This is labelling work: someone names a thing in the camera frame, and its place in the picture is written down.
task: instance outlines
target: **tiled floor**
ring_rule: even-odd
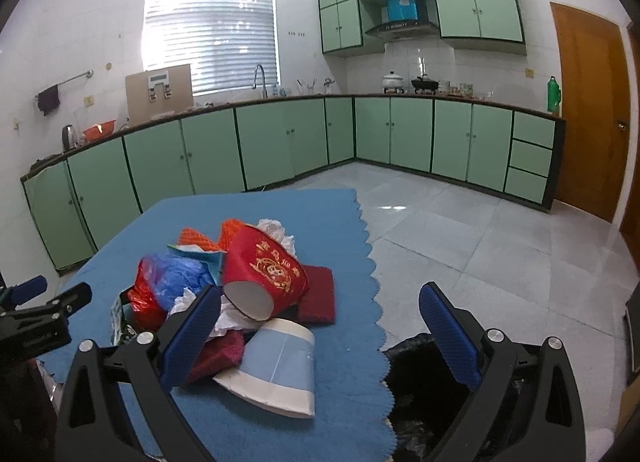
[[[547,215],[437,180],[353,163],[289,188],[355,188],[380,282],[386,346],[426,327],[418,292],[518,342],[558,336],[587,428],[614,429],[626,371],[623,308],[638,272],[617,229],[555,202]]]

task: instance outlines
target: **window blind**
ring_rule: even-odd
[[[145,70],[189,63],[193,93],[278,82],[273,0],[145,0]]]

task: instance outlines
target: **cardboard board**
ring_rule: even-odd
[[[148,78],[164,71],[169,73],[169,85],[172,95],[166,99],[161,87],[157,87],[156,100],[151,101],[149,99]],[[193,106],[191,66],[189,64],[132,74],[126,76],[124,82],[127,92],[129,124],[131,126],[149,122],[161,117],[163,114],[165,116],[179,114]]]

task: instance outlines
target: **blue gripper pad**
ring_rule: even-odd
[[[220,317],[221,296],[222,290],[211,285],[198,295],[187,310],[172,314],[162,325],[161,330],[165,326],[171,327],[171,320],[184,320],[162,352],[159,379],[166,392],[182,384],[189,375]]]
[[[482,380],[478,350],[429,283],[420,289],[418,308],[453,377],[470,390],[476,390]]]

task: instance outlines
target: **blue plastic bag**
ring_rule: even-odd
[[[198,295],[207,285],[215,285],[209,267],[191,258],[181,258],[170,253],[145,256],[144,277],[156,297],[158,305],[169,311],[175,299],[182,296],[184,289]]]

